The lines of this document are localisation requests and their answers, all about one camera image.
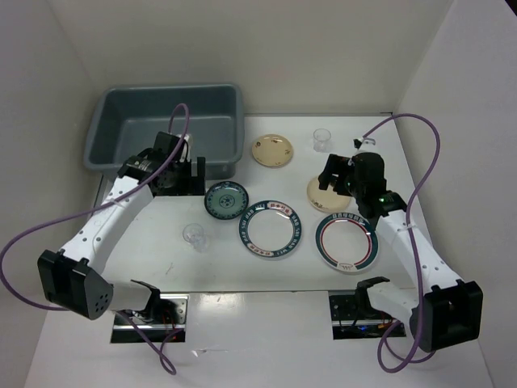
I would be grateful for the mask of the cream plate with dark patch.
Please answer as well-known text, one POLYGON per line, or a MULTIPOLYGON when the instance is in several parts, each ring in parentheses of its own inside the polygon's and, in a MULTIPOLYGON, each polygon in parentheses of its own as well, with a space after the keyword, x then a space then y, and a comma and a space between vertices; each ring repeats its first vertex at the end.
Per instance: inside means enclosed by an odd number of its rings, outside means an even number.
POLYGON ((334 191, 334 185, 329 184, 326 190, 319 188, 318 177, 313 177, 306 188, 309 203, 323 213, 338 213, 344 211, 350 204, 349 196, 340 196, 334 191))

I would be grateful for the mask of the small teal patterned plate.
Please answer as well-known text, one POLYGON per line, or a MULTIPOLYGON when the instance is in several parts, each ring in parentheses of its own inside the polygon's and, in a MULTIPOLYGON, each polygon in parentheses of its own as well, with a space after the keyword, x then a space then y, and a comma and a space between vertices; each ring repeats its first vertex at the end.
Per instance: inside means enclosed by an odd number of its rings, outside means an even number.
POLYGON ((249 195, 239 183, 222 181, 213 184, 204 196, 204 207, 218 220, 232 220, 248 208, 249 195))

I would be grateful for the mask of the clear cup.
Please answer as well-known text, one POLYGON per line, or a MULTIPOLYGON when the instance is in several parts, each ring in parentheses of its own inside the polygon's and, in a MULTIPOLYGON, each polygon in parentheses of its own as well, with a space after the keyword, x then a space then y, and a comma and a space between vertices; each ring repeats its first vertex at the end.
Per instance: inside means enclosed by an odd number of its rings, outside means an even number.
POLYGON ((313 132, 313 149, 319 153, 330 150, 331 132, 328 129, 315 129, 313 132))
POLYGON ((183 239, 198 252, 205 252, 208 248, 207 235, 200 224, 186 225, 183 229, 183 239))

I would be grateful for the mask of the cream plate with calligraphy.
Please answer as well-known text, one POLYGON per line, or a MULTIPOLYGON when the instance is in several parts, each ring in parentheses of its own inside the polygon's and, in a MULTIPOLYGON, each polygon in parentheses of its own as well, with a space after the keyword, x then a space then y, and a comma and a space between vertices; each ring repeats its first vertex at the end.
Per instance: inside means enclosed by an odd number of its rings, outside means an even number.
POLYGON ((278 134, 267 134, 252 142, 254 160, 265 167, 279 168, 290 162, 294 155, 291 142, 278 134))

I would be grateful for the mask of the large teal red rimmed plate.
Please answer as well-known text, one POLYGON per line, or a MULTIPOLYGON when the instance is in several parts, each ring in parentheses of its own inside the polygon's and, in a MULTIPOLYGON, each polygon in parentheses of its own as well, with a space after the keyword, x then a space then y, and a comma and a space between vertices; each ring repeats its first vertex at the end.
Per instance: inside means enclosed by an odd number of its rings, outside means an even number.
POLYGON ((325 264, 351 275, 371 269, 380 250, 376 231, 368 221, 348 212, 323 218, 316 228, 315 243, 325 264))

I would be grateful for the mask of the large navy rimmed plate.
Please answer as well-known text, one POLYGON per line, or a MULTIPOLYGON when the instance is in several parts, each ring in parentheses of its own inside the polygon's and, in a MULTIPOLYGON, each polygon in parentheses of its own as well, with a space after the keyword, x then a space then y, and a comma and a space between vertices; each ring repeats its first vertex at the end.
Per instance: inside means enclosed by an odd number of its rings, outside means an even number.
POLYGON ((281 260, 301 243, 303 226, 297 212, 284 202, 262 200, 252 204, 238 223, 239 238, 253 255, 281 260))

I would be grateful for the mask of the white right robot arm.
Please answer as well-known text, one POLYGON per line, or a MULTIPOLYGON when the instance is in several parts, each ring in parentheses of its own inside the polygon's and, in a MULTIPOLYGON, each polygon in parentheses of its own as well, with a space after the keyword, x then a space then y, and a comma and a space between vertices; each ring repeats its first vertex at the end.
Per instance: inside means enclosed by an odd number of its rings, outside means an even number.
POLYGON ((411 297, 385 276, 362 280, 354 300, 360 316, 390 315, 427 353, 478 338, 481 287, 451 270, 411 224, 409 205, 387 188, 385 162, 379 154, 362 152, 351 158, 331 154, 318 176, 318 187, 355 199, 359 220, 391 246, 417 289, 417 296, 411 297))

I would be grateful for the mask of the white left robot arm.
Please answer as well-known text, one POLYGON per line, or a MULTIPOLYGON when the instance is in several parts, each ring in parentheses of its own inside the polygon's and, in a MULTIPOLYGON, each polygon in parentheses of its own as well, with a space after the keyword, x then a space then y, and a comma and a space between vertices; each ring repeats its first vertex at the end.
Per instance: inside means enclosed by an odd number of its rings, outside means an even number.
POLYGON ((202 196, 205 159, 191 162, 192 139, 160 132, 153 146, 128 158, 118 170, 102 208, 59 251, 37 261, 45 298, 95 320, 108 310, 132 311, 152 323, 169 305, 157 287, 142 280, 111 283, 102 276, 116 244, 156 196, 202 196))

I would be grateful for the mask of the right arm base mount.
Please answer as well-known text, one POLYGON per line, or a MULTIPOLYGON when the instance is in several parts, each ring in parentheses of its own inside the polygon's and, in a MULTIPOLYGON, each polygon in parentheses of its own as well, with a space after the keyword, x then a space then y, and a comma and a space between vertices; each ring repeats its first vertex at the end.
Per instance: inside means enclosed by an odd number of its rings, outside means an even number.
POLYGON ((334 340, 379 339, 394 323, 384 312, 360 313, 352 290, 328 292, 328 300, 334 340))

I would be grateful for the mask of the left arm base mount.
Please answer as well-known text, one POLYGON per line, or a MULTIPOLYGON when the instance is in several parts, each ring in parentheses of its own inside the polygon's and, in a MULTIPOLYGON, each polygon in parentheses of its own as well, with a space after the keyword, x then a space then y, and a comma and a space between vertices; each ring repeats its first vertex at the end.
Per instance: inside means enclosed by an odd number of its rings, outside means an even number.
MULTIPOLYGON (((134 323, 153 343, 184 343, 186 339, 187 294, 166 293, 162 295, 161 305, 153 317, 145 317, 139 312, 126 310, 128 319, 134 323)), ((135 331, 131 323, 118 314, 114 317, 111 329, 111 344, 142 344, 145 341, 135 331)))

